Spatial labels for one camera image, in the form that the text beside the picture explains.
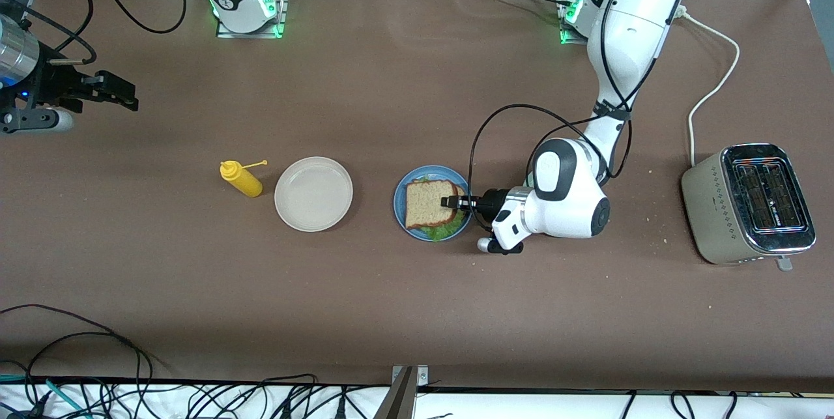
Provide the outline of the brown bread slice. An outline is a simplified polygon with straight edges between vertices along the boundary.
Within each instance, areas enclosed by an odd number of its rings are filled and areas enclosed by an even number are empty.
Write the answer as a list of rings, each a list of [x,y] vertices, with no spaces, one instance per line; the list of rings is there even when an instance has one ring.
[[[406,229],[440,228],[456,217],[456,209],[441,205],[443,198],[463,196],[451,181],[413,181],[406,184]]]

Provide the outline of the green lettuce leaf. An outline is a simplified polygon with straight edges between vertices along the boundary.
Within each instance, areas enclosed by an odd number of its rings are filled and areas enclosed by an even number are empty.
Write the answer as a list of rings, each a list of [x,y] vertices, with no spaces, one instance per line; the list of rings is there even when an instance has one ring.
[[[424,175],[414,179],[413,181],[449,181],[449,179],[445,178],[432,178],[432,176]],[[438,242],[442,240],[447,240],[451,238],[453,235],[457,234],[459,230],[465,228],[465,224],[467,223],[467,214],[464,211],[459,210],[457,211],[457,215],[453,218],[453,221],[449,224],[444,224],[440,228],[425,228],[425,229],[409,229],[409,230],[417,230],[425,235],[429,241]]]

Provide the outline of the yellow squeeze bottle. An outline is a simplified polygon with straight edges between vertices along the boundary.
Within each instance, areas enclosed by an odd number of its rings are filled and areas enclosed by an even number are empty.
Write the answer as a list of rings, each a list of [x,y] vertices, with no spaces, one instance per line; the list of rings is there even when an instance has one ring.
[[[221,161],[220,176],[248,198],[256,198],[263,192],[263,183],[248,169],[255,166],[267,166],[267,164],[267,160],[249,166],[243,166],[234,160]]]

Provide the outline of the blue round plate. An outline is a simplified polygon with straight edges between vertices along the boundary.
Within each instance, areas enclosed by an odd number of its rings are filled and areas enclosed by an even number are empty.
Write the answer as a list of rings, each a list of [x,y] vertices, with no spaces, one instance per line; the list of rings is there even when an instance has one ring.
[[[422,240],[422,241],[425,241],[425,242],[432,242],[432,241],[429,241],[428,238],[426,238],[423,233],[421,233],[417,230],[408,230],[408,229],[405,228],[406,185],[408,184],[408,182],[411,182],[414,179],[416,179],[418,177],[421,177],[421,176],[424,176],[424,175],[432,176],[432,178],[449,179],[450,181],[456,182],[456,184],[461,185],[464,189],[465,189],[465,187],[467,187],[467,182],[465,181],[465,179],[463,178],[462,175],[460,175],[458,172],[451,169],[450,167],[446,167],[446,166],[422,166],[422,167],[417,167],[417,169],[414,169],[411,172],[407,173],[407,175],[404,176],[404,179],[402,179],[402,181],[399,182],[396,189],[394,190],[394,200],[393,200],[394,215],[395,215],[396,220],[398,221],[400,227],[402,229],[404,229],[409,235],[413,236],[414,238],[417,238],[417,240]],[[455,238],[455,236],[457,236],[458,234],[461,234],[467,228],[468,224],[470,223],[470,221],[472,219],[470,214],[468,212],[465,212],[465,214],[467,214],[467,223],[465,224],[465,228],[462,228],[461,230],[459,230],[459,232],[457,234],[453,235],[451,238]]]

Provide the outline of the white round plate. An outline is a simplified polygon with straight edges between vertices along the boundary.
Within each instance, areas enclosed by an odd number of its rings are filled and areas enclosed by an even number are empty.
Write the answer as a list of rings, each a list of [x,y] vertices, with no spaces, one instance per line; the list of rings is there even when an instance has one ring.
[[[290,228],[315,233],[330,229],[348,214],[352,179],[339,162],[322,156],[287,167],[274,190],[274,206]]]

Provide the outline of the beige chrome toaster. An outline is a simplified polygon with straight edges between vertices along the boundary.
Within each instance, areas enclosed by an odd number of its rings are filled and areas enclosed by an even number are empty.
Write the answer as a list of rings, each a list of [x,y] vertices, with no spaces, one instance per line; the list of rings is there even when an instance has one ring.
[[[713,265],[735,267],[792,256],[816,244],[816,230],[794,167],[771,143],[733,145],[688,169],[680,181],[692,236]]]

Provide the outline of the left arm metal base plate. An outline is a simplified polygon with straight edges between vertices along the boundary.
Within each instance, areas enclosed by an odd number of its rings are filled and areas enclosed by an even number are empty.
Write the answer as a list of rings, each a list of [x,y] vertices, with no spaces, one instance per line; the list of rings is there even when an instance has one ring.
[[[558,8],[560,41],[585,45],[594,15],[592,4],[586,0],[557,1],[565,3]]]

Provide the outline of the metal table bracket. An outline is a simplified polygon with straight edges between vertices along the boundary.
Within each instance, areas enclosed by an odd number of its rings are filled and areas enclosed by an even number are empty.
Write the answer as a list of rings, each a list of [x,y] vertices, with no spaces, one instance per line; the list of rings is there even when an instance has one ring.
[[[429,366],[394,366],[392,384],[373,419],[414,419],[418,389],[429,383]]]

